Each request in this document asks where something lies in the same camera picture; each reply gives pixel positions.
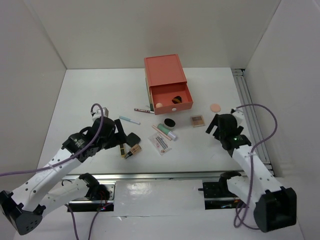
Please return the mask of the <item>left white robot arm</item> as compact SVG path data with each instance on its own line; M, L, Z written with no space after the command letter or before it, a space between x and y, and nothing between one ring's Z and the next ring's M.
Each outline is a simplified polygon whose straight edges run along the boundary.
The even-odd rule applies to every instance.
M119 119L98 118L91 127L74 133L57 154L37 173L13 191L0 192L0 210L21 235L33 231L55 209L79 198L105 199L109 191L89 173L59 188L62 178L101 150L125 144L127 136Z

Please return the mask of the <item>black gold lipstick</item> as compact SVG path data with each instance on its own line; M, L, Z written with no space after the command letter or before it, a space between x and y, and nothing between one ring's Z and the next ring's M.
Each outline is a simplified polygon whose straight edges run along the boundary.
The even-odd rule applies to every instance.
M125 148L125 145L124 144L120 144L119 145L119 150L120 150L120 156L122 158L125 158L126 156L126 148Z

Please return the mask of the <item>aluminium front rail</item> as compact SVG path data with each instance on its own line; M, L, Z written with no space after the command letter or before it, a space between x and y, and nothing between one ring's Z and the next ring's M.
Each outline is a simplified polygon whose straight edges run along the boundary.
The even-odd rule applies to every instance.
M202 172L162 172L162 173L126 173L126 174L91 174L97 180L170 180L170 179L204 179L217 178L226 171Z

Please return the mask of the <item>beige makeup sponge egg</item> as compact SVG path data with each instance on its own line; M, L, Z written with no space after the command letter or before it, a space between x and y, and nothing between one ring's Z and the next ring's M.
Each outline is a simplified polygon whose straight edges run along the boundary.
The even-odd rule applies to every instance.
M160 102L155 105L156 108L161 108L162 106L163 106L163 104Z

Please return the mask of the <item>red lip gloss tube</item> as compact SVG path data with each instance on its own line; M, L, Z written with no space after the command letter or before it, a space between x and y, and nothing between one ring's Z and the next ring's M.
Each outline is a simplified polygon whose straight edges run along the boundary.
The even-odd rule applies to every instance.
M147 114L154 114L154 111L147 110L147 109L140 109L140 108L134 108L135 112L140 112L140 113L147 113Z

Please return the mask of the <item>foundation bottle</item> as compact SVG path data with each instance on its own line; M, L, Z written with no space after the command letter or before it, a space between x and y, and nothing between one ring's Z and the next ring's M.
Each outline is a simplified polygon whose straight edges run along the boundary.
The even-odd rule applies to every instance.
M128 159L131 156L134 156L138 153L140 153L142 150L141 146L139 144L135 144L129 151L128 153L125 155L125 159Z

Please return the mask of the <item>pink concealer stick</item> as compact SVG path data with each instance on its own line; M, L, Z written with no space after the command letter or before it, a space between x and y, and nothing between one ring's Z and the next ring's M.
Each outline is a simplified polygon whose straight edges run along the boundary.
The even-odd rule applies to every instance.
M155 125L151 126L154 130L156 130L159 134L161 134L163 137L165 137L166 139L168 139L169 141L172 140L171 137L169 137L165 132L161 131L160 129L158 129Z

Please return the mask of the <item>aluminium side rail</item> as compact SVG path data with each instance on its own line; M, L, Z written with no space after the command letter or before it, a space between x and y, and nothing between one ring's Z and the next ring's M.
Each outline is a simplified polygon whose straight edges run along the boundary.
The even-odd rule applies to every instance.
M245 79L245 71L243 69L232 69L231 70L237 92L239 94L241 105L252 104L252 98L249 93L248 85ZM247 124L247 129L250 134L250 141L252 144L256 144L263 139L263 135L259 126L256 110L262 109L258 106L247 106L242 108L242 111L245 116L245 121ZM268 167L269 170L272 170L272 165L270 162L270 157L266 148L265 143L259 145L255 152L260 157L261 161Z

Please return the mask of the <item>eyeshadow palette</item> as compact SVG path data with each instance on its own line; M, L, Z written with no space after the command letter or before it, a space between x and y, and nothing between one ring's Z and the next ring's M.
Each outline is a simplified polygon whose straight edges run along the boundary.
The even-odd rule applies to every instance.
M191 124L194 128L205 126L205 120L202 115L195 115L190 117Z

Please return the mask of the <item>salmon top drawer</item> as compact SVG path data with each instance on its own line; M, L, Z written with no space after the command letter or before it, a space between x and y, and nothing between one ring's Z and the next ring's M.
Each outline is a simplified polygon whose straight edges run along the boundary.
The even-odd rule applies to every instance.
M151 86L149 90L155 115L189 110L194 103L186 82Z

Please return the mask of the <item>light blue eyeliner pencil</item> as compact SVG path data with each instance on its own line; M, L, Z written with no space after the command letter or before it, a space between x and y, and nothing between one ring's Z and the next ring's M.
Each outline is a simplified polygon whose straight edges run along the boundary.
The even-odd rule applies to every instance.
M119 116L119 119L121 120L124 120L126 122L130 122L130 123L133 123L133 124L136 124L136 125L140 125L141 123L139 121L136 121L136 120L133 120L131 118L128 118L128 117L125 117L125 116Z

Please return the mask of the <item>three-drawer organizer box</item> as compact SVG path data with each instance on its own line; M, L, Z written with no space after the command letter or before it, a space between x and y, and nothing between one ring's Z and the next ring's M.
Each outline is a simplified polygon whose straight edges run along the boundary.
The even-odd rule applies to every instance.
M187 83L187 78L178 54L146 57L144 58L144 69L150 104L152 104L150 87L183 82Z

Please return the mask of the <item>round pink powder puff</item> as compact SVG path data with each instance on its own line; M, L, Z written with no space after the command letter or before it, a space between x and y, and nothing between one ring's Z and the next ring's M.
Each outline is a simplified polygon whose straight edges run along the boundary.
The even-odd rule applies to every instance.
M210 110L214 113L219 113L221 111L221 106L217 103L213 103L210 105Z

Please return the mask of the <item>black orange makeup brush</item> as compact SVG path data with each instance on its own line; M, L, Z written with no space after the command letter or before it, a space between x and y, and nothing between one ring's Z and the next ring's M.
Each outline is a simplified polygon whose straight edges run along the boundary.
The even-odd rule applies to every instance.
M174 97L171 101L172 101L173 104L181 104L182 103L182 97L178 95L178 96Z

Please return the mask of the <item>sticker packet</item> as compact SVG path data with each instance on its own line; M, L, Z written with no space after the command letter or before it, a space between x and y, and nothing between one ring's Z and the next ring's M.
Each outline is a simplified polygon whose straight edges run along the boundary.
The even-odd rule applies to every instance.
M172 149L159 133L154 133L148 138L148 140L152 143L161 156Z

